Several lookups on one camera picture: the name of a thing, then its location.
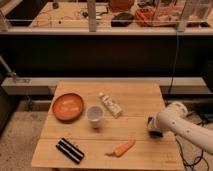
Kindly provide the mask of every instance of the bottle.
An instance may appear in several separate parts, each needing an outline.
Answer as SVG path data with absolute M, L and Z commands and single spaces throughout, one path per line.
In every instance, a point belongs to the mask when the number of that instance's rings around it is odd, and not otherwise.
M 105 95 L 101 92 L 99 93 L 99 98 L 104 106 L 112 113 L 114 118 L 118 118 L 121 115 L 121 107 L 117 103 L 115 103 L 108 95 Z

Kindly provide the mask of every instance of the speckled floor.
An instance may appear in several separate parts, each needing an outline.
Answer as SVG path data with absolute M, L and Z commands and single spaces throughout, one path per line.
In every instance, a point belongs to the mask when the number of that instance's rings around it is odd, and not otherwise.
M 26 112 L 17 110 L 13 113 L 10 121 L 0 137 L 0 171 L 51 171 L 52 169 L 32 168 L 30 163 L 34 153 L 42 125 L 45 121 L 47 110 Z M 195 115 L 189 118 L 197 123 L 199 118 Z M 213 130 L 213 124 L 207 125 Z M 200 149 L 188 141 L 177 137 L 182 144 L 184 157 L 188 162 L 200 154 Z M 209 171 L 213 170 L 213 156 L 204 153 L 209 163 Z M 205 162 L 200 162 L 196 171 L 206 171 Z

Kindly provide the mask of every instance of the white cup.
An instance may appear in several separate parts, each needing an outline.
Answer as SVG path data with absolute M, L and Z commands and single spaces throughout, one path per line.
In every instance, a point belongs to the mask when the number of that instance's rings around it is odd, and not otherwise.
M 99 128 L 103 119 L 103 109 L 100 106 L 91 106 L 87 109 L 86 117 L 93 128 Z

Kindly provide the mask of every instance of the orange bowl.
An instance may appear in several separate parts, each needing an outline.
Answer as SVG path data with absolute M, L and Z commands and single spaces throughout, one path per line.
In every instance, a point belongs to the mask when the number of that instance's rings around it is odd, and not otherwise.
M 68 93 L 59 96 L 53 103 L 52 111 L 55 117 L 61 121 L 70 121 L 81 115 L 84 102 L 81 96 Z

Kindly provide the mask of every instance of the cable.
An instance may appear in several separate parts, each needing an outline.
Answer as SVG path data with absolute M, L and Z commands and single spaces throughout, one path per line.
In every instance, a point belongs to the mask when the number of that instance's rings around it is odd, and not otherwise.
M 169 89 L 168 89 L 168 92 L 167 92 L 168 95 L 170 95 L 170 93 L 171 93 L 173 82 L 174 82 L 175 70 L 176 70 L 177 60 L 178 60 L 179 51 L 180 51 L 179 43 L 180 43 L 179 35 L 178 35 L 178 31 L 176 31 L 176 52 L 175 52 L 175 58 L 174 58 L 173 66 L 172 66 L 172 80 L 171 80 L 171 83 L 170 83 L 170 86 L 169 86 Z
M 204 121 L 201 121 L 200 123 L 198 123 L 197 125 L 202 125 L 202 127 L 205 125 L 205 122 Z M 180 143 L 180 141 L 178 141 L 177 140 L 177 138 L 176 138 L 176 142 L 178 143 L 178 146 L 179 146 L 179 149 L 180 149 L 180 156 L 181 156 L 181 158 L 182 158 L 182 160 L 183 160 L 183 165 L 184 165 L 184 167 L 185 167 L 185 170 L 187 170 L 187 168 L 190 168 L 192 171 L 196 171 L 195 169 L 194 169 L 194 167 L 196 166 L 196 165 L 198 165 L 202 160 L 206 163 L 206 165 L 207 165 L 207 171 L 209 171 L 209 163 L 208 163 L 208 161 L 204 158 L 204 151 L 203 150 L 201 150 L 201 154 L 199 155 L 199 156 L 196 156 L 195 158 L 194 158 L 194 161 L 193 161 L 193 163 L 189 163 L 185 158 L 184 158 L 184 154 L 183 154 L 183 148 L 182 148 L 182 145 L 181 145 L 181 143 Z

